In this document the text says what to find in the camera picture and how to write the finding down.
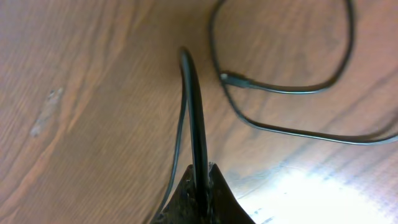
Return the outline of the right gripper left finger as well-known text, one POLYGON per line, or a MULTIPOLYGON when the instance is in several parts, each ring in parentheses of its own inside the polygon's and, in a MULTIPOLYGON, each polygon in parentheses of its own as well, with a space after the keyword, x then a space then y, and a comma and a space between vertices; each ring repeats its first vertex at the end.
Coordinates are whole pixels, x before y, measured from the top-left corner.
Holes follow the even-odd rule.
POLYGON ((201 218, 196 201, 193 166, 189 165, 177 185, 170 201, 151 223, 198 224, 201 218))

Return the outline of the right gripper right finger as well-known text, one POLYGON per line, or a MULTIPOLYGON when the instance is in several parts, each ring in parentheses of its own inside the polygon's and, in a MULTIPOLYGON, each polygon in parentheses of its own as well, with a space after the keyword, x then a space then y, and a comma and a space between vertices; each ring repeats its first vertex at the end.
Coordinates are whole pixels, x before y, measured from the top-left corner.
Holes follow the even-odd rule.
POLYGON ((204 181, 201 192, 201 216, 209 224, 254 224, 240 206, 219 167, 207 163, 203 168, 204 181))

